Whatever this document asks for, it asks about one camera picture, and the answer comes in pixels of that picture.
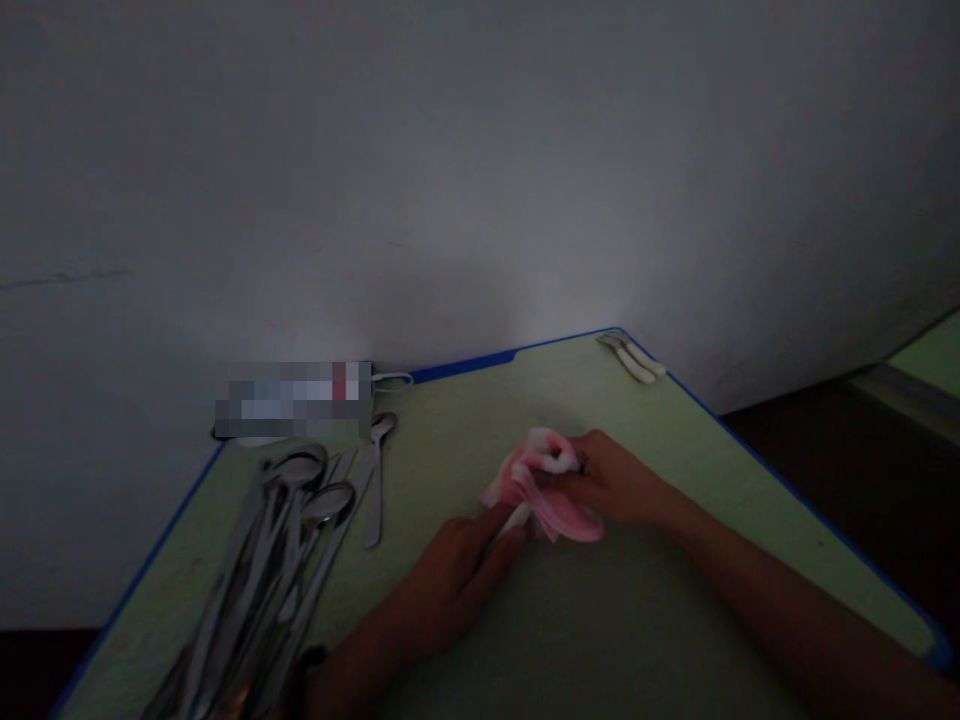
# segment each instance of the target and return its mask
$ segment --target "white wall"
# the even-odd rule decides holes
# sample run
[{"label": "white wall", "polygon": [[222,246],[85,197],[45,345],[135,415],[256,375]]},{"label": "white wall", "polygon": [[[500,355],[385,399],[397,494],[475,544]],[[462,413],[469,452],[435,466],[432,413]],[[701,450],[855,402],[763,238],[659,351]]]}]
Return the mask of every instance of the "white wall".
[{"label": "white wall", "polygon": [[724,412],[960,302],[953,3],[794,5],[4,3],[0,627],[105,619],[220,361],[619,323]]}]

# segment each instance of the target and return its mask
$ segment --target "human hand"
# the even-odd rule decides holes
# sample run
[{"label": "human hand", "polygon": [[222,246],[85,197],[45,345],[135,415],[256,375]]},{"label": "human hand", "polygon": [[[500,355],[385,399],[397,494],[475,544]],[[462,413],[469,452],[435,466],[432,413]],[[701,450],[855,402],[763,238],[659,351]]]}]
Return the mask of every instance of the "human hand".
[{"label": "human hand", "polygon": [[393,638],[406,660],[447,649],[480,617],[526,542],[524,528],[515,527],[484,556],[513,510],[497,505],[476,520],[448,520],[374,611],[371,620]]},{"label": "human hand", "polygon": [[581,472],[538,479],[552,483],[608,520],[655,523],[682,502],[680,491],[602,430],[569,440],[577,451]]}]

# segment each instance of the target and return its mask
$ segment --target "floor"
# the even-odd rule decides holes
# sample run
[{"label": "floor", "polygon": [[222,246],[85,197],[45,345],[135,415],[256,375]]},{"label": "floor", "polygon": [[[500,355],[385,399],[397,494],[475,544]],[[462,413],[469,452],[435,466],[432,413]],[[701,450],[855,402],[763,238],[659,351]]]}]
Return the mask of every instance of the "floor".
[{"label": "floor", "polygon": [[[842,381],[723,421],[960,649],[960,450]],[[0,717],[43,718],[95,630],[0,633]],[[957,680],[957,668],[947,672]]]}]

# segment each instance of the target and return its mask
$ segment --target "pink towel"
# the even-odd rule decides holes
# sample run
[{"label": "pink towel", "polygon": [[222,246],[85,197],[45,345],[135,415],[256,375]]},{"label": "pink towel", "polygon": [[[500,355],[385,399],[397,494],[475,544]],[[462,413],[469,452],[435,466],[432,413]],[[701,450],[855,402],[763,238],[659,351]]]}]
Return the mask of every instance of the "pink towel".
[{"label": "pink towel", "polygon": [[580,463],[569,441],[549,428],[532,428],[527,439],[500,465],[480,502],[492,507],[527,503],[551,542],[565,535],[579,542],[596,542],[603,537],[603,521],[588,508],[550,487],[541,487],[531,470],[548,473],[578,472]]}]

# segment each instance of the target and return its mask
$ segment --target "green table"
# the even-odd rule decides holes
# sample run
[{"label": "green table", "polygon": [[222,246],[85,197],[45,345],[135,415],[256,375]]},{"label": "green table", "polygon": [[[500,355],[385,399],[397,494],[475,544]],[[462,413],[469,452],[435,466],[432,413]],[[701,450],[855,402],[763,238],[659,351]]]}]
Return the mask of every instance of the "green table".
[{"label": "green table", "polygon": [[[378,396],[400,417],[384,454],[384,536],[351,526],[308,642],[338,643],[406,573],[440,524],[477,497],[528,428],[592,427],[934,666],[934,623],[672,376],[637,383],[596,333],[421,371]],[[195,626],[258,461],[222,446],[61,701],[64,718],[134,718]],[[331,444],[331,453],[345,444]],[[361,520],[364,507],[361,506]],[[658,533],[608,525],[600,543],[528,548],[479,626],[390,692],[388,717],[804,717],[777,673],[684,554]]]}]

